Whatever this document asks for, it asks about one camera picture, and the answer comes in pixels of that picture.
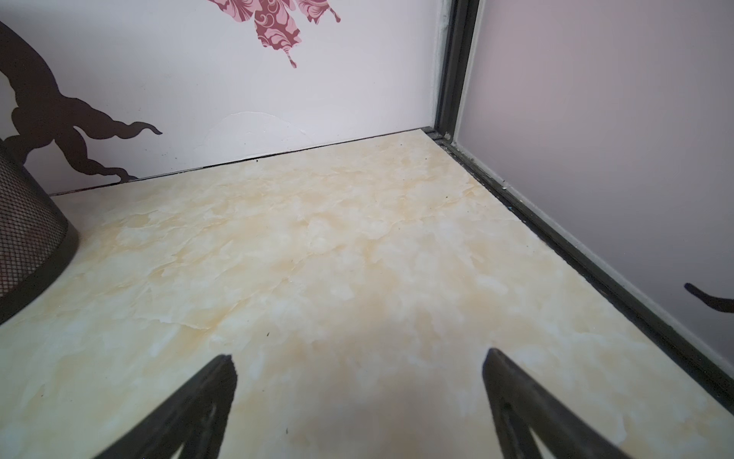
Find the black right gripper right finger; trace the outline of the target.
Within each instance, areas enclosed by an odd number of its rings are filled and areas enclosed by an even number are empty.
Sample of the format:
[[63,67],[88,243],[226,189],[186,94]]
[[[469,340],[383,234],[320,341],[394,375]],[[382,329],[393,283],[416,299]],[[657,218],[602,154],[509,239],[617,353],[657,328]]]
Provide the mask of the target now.
[[482,368],[495,431],[505,458],[540,458],[540,439],[555,458],[625,458],[498,348]]

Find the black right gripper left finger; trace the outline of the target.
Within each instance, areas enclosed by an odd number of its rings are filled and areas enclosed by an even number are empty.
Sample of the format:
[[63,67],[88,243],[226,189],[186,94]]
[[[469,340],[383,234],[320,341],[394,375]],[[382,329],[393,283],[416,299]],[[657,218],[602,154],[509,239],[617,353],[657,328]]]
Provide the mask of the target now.
[[237,372],[219,355],[99,458],[217,458],[231,413]]

